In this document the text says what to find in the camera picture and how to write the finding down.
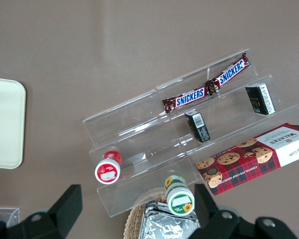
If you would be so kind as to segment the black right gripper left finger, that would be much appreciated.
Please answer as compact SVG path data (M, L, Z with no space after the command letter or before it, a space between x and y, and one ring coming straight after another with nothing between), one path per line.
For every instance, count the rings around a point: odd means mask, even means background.
M10 228L0 221L0 239L64 239L83 209L80 184L71 185L47 212L37 212Z

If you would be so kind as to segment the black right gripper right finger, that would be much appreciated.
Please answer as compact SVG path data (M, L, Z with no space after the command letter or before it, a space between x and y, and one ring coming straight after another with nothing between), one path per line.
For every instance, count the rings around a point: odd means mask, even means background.
M259 217L252 224L230 210L217 207L203 184L195 184L195 212L200 223L191 239L296 239L281 220Z

